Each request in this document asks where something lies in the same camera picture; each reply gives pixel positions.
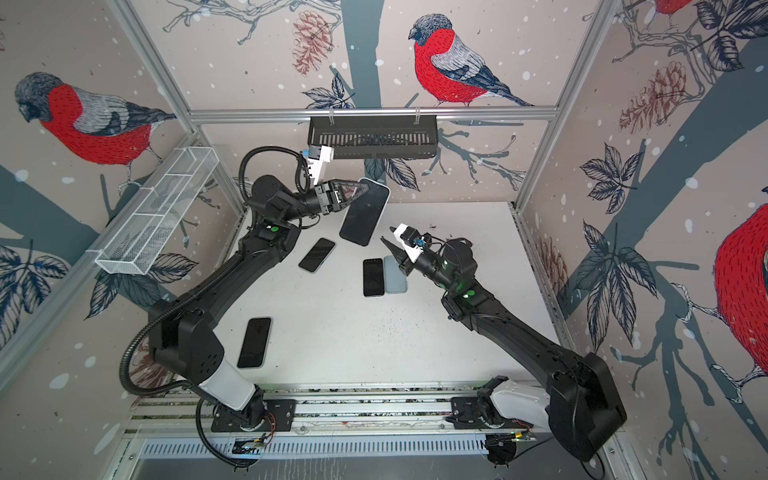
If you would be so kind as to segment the light blue case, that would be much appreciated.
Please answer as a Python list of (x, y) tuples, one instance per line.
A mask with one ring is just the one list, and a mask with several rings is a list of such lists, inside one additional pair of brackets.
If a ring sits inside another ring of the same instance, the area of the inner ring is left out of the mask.
[(384, 288), (386, 294), (403, 294), (407, 292), (407, 276), (400, 270), (394, 256), (383, 259)]

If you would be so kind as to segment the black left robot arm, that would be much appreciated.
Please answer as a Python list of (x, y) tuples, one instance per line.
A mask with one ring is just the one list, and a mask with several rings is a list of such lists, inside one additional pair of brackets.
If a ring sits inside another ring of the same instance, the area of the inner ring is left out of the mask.
[(258, 178), (246, 195), (252, 223), (233, 256), (192, 291), (151, 309), (152, 360), (201, 396), (232, 411), (249, 409), (257, 387), (226, 360), (215, 328), (256, 280), (291, 253), (301, 231), (298, 220), (340, 212), (368, 190), (362, 182), (330, 180), (301, 193), (272, 175)]

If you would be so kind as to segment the bare black phone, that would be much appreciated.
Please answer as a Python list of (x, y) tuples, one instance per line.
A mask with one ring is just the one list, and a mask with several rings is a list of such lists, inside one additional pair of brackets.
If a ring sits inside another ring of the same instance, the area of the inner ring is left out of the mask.
[(381, 258), (363, 261), (363, 295), (380, 297), (385, 294), (384, 264)]

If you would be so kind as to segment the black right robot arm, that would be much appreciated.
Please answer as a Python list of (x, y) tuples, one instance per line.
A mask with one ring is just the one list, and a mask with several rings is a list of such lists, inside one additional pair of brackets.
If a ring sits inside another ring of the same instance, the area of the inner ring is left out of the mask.
[(574, 458), (587, 462), (627, 420), (627, 413), (606, 362), (580, 355), (543, 336), (510, 312), (476, 279), (472, 243), (445, 241), (436, 251), (434, 237), (403, 225), (395, 243), (381, 242), (404, 275), (416, 270), (443, 290), (448, 317), (498, 345), (523, 366), (549, 396), (544, 408), (550, 431)]

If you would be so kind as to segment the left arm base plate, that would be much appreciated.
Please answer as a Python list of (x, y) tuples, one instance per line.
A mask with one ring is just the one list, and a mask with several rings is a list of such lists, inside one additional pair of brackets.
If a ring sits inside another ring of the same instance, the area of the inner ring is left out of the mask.
[(296, 406), (293, 399), (258, 400), (242, 411), (217, 405), (211, 428), (215, 433), (288, 432)]

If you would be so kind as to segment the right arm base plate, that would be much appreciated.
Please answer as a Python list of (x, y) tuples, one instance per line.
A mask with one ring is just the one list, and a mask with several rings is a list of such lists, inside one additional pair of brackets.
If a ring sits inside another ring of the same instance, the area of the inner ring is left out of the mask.
[(450, 412), (444, 420), (457, 430), (533, 428), (525, 421), (501, 417), (489, 402), (478, 397), (453, 397), (450, 403)]

